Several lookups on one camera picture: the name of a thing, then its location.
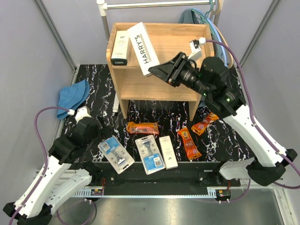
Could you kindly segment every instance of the small white box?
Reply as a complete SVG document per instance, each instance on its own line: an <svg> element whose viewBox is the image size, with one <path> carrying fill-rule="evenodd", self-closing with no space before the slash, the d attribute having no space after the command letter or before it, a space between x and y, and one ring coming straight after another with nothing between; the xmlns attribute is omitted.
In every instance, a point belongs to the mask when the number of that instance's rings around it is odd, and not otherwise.
<svg viewBox="0 0 300 225"><path fill-rule="evenodd" d="M112 50L112 64L114 66L125 66L128 62L129 36L127 30L119 30L116 33Z"/></svg>
<svg viewBox="0 0 300 225"><path fill-rule="evenodd" d="M137 60L142 69L142 74L144 76L151 75L148 69L150 67L159 65L160 63L154 51L145 25L140 22L137 25L129 28L127 31Z"/></svg>
<svg viewBox="0 0 300 225"><path fill-rule="evenodd" d="M170 136L160 137L159 143L163 152L165 169L169 170L178 167Z"/></svg>

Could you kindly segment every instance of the white panel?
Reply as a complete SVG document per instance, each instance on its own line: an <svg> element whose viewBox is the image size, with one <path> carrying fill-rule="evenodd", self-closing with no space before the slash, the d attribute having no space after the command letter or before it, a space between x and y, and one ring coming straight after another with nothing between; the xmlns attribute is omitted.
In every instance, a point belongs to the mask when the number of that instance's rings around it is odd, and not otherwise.
<svg viewBox="0 0 300 225"><path fill-rule="evenodd" d="M225 162L221 168L220 168L220 174L226 179L226 180L232 180L232 179L245 179L249 177L248 170L246 167L250 165L253 162L254 158L246 159L243 161L233 162L233 161L227 161Z"/></svg>
<svg viewBox="0 0 300 225"><path fill-rule="evenodd" d="M107 42L96 1L43 0L55 27L77 65L107 63ZM159 0L107 0L106 2L121 4L157 1ZM107 20L110 29L116 22L177 23L186 8L191 7L111 9L107 11ZM199 6L199 8L206 12L210 7Z"/></svg>
<svg viewBox="0 0 300 225"><path fill-rule="evenodd" d="M41 182L39 183L37 189L35 189L34 193L29 197L25 206L21 208L19 212L20 215L25 214L28 216L28 218L37 216L40 213L46 201L46 198L52 191L55 183L70 166L71 164L67 163L63 163L60 165L57 158L55 158L54 156L49 157L48 170L46 171L45 176L41 179ZM43 174L44 167L45 164L43 165L38 175L35 177L32 184L26 190L26 192L15 202L16 210L22 206L22 202L29 195L30 191L32 191L33 187L40 179L40 176Z"/></svg>
<svg viewBox="0 0 300 225"><path fill-rule="evenodd" d="M229 124L233 129L236 130L236 132L238 132L238 134L252 149L258 162L265 167L274 167L277 162L282 162L282 157L276 154L275 150L272 149L272 147L264 139L264 137L254 126L252 126L249 106L242 105L240 108L238 108L236 113L237 115L235 116L225 117L224 122ZM276 148L278 148L278 150L282 152L283 155L286 155L286 149L279 143L277 143L276 140L274 140L274 138L264 129L264 127L256 118L254 118L254 121L257 127L261 129L261 131L276 146Z"/></svg>
<svg viewBox="0 0 300 225"><path fill-rule="evenodd" d="M244 65L244 72L257 119L284 147L299 154L299 7L295 0L281 1ZM300 167L300 156L296 159ZM288 166L286 184L296 186L300 178ZM289 191L300 221L300 191Z"/></svg>
<svg viewBox="0 0 300 225"><path fill-rule="evenodd" d="M85 169L79 169L69 180L59 186L46 199L46 205L52 205L51 214L54 215L59 207L74 195L80 188L90 184L92 177Z"/></svg>
<svg viewBox="0 0 300 225"><path fill-rule="evenodd" d="M16 201L43 165L33 128L35 114L57 105L72 71L32 0L0 1L0 205ZM57 123L55 111L38 120L48 149ZM1 224L8 216L0 210Z"/></svg>
<svg viewBox="0 0 300 225"><path fill-rule="evenodd" d="M218 28L241 60L272 0L224 0Z"/></svg>

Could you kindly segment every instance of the white pole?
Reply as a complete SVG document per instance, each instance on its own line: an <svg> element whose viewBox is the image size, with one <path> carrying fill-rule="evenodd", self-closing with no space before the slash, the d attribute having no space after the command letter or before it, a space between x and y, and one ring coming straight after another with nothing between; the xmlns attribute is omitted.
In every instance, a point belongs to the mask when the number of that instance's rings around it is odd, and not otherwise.
<svg viewBox="0 0 300 225"><path fill-rule="evenodd" d="M164 6L193 6L193 5L209 5L209 0L193 0L193 1L167 1L167 2L148 2L148 3L130 3L106 5L107 9L120 8L145 8L145 7L164 7Z"/></svg>

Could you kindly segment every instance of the orange packet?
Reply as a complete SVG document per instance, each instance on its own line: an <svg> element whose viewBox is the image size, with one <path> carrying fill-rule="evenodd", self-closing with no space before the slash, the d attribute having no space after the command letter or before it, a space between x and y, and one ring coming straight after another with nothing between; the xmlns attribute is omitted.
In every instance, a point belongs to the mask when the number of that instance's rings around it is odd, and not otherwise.
<svg viewBox="0 0 300 225"><path fill-rule="evenodd" d="M158 135L158 123L134 123L129 122L126 130L131 134L151 134Z"/></svg>
<svg viewBox="0 0 300 225"><path fill-rule="evenodd" d="M189 160L193 158L199 158L200 156L202 156L202 154L196 148L195 143L191 137L191 134L189 133L187 128L183 128L177 131L177 133L183 139L184 149L186 150L187 157Z"/></svg>
<svg viewBox="0 0 300 225"><path fill-rule="evenodd" d="M214 122L214 121L216 121L218 119L219 119L219 117L216 114L214 114L214 113L211 112L207 117L205 117L205 119L203 121L201 121L200 123L197 123L197 124L193 125L192 126L192 131L194 133L198 134L198 135L201 135L201 134L204 133L206 127L210 123L212 123L212 122Z"/></svg>

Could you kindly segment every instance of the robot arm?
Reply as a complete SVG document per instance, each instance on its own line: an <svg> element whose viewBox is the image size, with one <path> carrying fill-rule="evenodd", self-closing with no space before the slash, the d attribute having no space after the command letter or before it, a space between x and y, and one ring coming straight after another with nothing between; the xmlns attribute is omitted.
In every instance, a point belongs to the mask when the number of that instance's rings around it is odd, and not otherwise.
<svg viewBox="0 0 300 225"><path fill-rule="evenodd" d="M27 191L16 202L8 203L4 207L3 210L9 217L12 217L21 207L15 217L18 220L17 224L48 224L56 210L78 189L101 181L102 170L92 162L86 162L73 177L52 191L57 180L86 151L91 142L111 135L106 128L100 130L99 122L90 116L87 107L78 109L75 119L77 125L57 138L50 148L46 174L42 175L43 167ZM26 204L22 205L40 176L43 178L38 187L30 195Z"/></svg>
<svg viewBox="0 0 300 225"><path fill-rule="evenodd" d="M169 62L150 67L149 72L173 87L178 87L182 83L205 96L208 109L235 129L255 153L255 158L249 160L221 162L212 174L217 184L220 184L222 180L251 178L256 183L267 186L283 175L288 163L273 150L252 124L249 107L244 97L226 85L225 80L229 75L229 70L221 59L207 57L198 69L195 60L191 60L191 57L180 52ZM281 154L291 161L296 158L295 150L282 147L257 120L255 122L255 125L281 151Z"/></svg>

